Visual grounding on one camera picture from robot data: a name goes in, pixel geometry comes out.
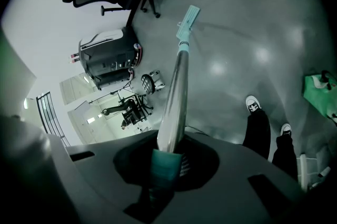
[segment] metal pole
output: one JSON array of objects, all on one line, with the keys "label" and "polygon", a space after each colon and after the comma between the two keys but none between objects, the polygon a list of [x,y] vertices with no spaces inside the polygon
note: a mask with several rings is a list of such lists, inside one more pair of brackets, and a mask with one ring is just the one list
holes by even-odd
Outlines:
[{"label": "metal pole", "polygon": [[174,152],[177,144],[183,138],[186,121],[188,73],[189,52],[188,50],[179,50],[157,136],[160,151]]}]

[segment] black pants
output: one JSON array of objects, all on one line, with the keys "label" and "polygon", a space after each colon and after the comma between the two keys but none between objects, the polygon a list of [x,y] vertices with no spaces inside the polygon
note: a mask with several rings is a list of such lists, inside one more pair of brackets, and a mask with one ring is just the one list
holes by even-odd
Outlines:
[{"label": "black pants", "polygon": [[[297,162],[293,147],[293,140],[289,135],[276,139],[277,150],[272,163],[285,171],[297,181]],[[267,115],[260,110],[248,117],[246,137],[243,146],[254,150],[268,159],[270,150],[270,125]]]}]

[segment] light fixture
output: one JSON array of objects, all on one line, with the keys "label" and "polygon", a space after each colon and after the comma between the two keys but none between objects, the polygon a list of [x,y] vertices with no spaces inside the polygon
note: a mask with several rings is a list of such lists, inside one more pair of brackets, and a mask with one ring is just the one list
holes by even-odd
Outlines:
[{"label": "light fixture", "polygon": [[95,121],[95,118],[94,117],[92,117],[92,118],[89,118],[88,120],[87,120],[87,122],[90,124],[90,123],[92,123],[92,122],[94,122]]},{"label": "light fixture", "polygon": [[27,98],[23,101],[23,108],[28,109]]}]

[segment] concrete floor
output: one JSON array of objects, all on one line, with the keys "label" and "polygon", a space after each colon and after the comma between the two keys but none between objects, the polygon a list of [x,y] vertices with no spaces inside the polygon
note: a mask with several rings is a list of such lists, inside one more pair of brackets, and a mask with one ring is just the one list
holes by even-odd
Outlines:
[{"label": "concrete floor", "polygon": [[[189,5],[201,8],[190,48],[186,124],[214,138],[242,143],[253,94],[269,116],[272,142],[283,123],[293,129],[295,152],[314,155],[336,131],[303,97],[303,76],[336,68],[336,53],[319,0],[155,0],[162,17],[137,12],[133,27],[144,56],[133,87],[144,73],[160,70],[169,85],[177,53],[177,23]],[[149,97],[149,120],[159,127],[168,86]]]}]

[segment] shopping bag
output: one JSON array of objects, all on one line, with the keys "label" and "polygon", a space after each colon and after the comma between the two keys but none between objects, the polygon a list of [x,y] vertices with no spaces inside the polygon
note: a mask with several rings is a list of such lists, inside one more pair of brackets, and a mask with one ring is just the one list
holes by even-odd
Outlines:
[{"label": "shopping bag", "polygon": [[337,80],[324,70],[319,75],[305,77],[303,97],[324,117],[337,124]]}]

